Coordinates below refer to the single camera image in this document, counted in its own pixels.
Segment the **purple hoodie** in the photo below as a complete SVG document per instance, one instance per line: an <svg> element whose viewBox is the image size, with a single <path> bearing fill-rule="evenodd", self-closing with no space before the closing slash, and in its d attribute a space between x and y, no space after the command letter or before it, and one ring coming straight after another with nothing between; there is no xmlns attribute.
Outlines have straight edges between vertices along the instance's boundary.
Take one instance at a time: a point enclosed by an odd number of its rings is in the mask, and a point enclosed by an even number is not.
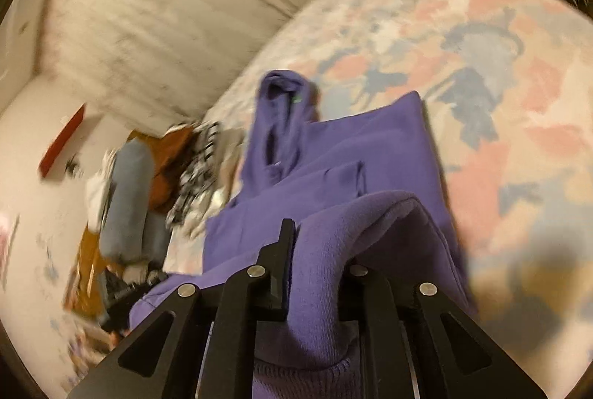
<svg viewBox="0 0 593 399"><path fill-rule="evenodd" d="M291 70L264 76L240 192L207 222L196 287L225 283L296 227L288 316L261 323L254 351L256 398L357 398L356 328L339 318L348 264L399 284L431 283L469 308L466 271L421 98L319 122L312 84Z"/></svg>

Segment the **wooden headboard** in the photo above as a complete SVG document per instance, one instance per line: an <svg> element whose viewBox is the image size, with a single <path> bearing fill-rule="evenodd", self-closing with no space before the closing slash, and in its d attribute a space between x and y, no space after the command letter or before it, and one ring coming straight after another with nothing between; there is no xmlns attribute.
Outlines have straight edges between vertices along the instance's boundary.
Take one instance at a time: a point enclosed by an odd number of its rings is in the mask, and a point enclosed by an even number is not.
<svg viewBox="0 0 593 399"><path fill-rule="evenodd" d="M86 227L68 276L62 308L87 320L97 319L103 313L99 275L105 270L121 277L123 266L102 256L99 235Z"/></svg>

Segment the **grey blue pillow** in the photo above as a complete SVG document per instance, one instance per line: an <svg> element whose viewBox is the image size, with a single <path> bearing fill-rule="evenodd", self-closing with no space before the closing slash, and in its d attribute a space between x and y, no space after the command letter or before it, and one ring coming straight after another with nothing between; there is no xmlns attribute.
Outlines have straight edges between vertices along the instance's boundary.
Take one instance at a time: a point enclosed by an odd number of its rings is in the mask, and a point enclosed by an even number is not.
<svg viewBox="0 0 593 399"><path fill-rule="evenodd" d="M99 232L99 251L107 260L163 265L171 233L165 216L149 209L154 172L153 155L144 142L133 139L117 151Z"/></svg>

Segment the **white towel on pillow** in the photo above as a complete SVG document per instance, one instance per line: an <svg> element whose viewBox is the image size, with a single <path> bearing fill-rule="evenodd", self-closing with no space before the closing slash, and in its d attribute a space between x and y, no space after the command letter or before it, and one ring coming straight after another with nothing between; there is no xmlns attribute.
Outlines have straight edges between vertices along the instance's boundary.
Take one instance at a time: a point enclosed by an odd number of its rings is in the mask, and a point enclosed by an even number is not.
<svg viewBox="0 0 593 399"><path fill-rule="evenodd" d="M117 157L116 150L107 150L99 170L86 180L85 205L87 228L92 233L99 233L109 202L110 184L112 184L113 165Z"/></svg>

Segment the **brown folded garment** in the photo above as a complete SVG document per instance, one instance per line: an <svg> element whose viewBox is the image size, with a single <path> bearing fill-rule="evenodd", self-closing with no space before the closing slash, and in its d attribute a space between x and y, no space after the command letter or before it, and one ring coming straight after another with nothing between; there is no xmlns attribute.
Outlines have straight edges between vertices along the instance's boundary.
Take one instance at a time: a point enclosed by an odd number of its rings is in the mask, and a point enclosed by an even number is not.
<svg viewBox="0 0 593 399"><path fill-rule="evenodd" d="M182 127L161 138L131 132L128 141L139 139L150 149L155 171L149 197L149 210L166 214L179 196L180 178L193 158L197 135L192 127Z"/></svg>

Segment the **black white checkered garment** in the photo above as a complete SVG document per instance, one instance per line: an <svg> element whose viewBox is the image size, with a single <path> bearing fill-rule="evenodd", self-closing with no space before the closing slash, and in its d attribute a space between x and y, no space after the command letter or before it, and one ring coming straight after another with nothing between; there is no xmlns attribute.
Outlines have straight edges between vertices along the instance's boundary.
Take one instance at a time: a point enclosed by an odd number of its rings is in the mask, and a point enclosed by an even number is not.
<svg viewBox="0 0 593 399"><path fill-rule="evenodd" d="M208 122L193 129L195 140L191 148L191 160L180 176L179 194L166 218L170 230L183 224L192 203L214 184L215 154L220 131L218 122Z"/></svg>

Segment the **white shiny folded jacket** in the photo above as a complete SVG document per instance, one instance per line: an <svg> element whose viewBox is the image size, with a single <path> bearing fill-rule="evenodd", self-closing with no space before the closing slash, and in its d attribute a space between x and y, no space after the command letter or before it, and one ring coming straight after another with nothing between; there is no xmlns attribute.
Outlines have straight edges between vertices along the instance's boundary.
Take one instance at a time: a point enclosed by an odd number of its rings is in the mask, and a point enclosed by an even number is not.
<svg viewBox="0 0 593 399"><path fill-rule="evenodd" d="M233 194L235 173L242 156L244 131L239 128L223 129L217 134L210 179L206 188L194 198L185 215L182 234L188 240L204 238L206 221L215 216Z"/></svg>

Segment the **pastel floral bed blanket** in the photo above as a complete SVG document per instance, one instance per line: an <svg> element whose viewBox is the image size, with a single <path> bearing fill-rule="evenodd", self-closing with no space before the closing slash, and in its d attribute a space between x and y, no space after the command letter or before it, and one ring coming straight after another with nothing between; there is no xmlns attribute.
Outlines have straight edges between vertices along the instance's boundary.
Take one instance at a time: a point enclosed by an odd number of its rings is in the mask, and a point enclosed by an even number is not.
<svg viewBox="0 0 593 399"><path fill-rule="evenodd" d="M324 120L416 92L480 325L551 398L592 362L592 22L562 0L312 0L207 119L312 82Z"/></svg>

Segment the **red wall shelf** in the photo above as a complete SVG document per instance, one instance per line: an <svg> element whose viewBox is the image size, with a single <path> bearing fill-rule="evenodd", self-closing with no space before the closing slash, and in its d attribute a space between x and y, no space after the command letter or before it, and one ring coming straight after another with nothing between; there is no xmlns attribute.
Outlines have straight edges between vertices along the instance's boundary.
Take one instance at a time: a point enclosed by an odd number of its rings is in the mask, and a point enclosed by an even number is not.
<svg viewBox="0 0 593 399"><path fill-rule="evenodd" d="M41 179L45 179L48 176L58 156L80 125L82 125L85 116L86 104L82 104L49 145L38 165L38 172Z"/></svg>

